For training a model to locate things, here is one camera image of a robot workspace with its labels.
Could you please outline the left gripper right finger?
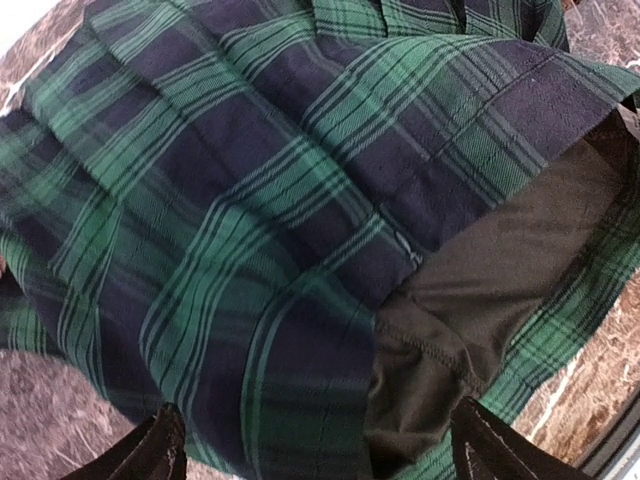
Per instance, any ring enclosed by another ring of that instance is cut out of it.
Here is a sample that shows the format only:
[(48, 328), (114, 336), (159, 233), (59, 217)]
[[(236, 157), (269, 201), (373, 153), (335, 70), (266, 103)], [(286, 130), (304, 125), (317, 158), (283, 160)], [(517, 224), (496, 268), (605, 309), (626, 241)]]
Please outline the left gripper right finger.
[(452, 411), (452, 457), (459, 479), (590, 479), (537, 448), (468, 396)]

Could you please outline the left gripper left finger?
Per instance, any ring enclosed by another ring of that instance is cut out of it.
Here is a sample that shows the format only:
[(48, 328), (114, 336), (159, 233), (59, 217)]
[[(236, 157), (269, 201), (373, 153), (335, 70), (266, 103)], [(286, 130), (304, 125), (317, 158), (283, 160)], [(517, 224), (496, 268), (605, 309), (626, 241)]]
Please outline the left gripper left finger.
[(174, 404), (164, 404), (128, 435), (63, 480), (186, 478), (186, 430)]

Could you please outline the dark green plaid garment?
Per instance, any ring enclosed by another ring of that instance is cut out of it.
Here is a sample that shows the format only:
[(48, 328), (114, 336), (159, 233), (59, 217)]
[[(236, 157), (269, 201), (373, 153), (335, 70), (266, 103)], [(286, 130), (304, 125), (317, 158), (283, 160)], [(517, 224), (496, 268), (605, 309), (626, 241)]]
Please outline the dark green plaid garment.
[(638, 112), (558, 1), (95, 1), (1, 120), (1, 344), (245, 479), (459, 479), (638, 268)]

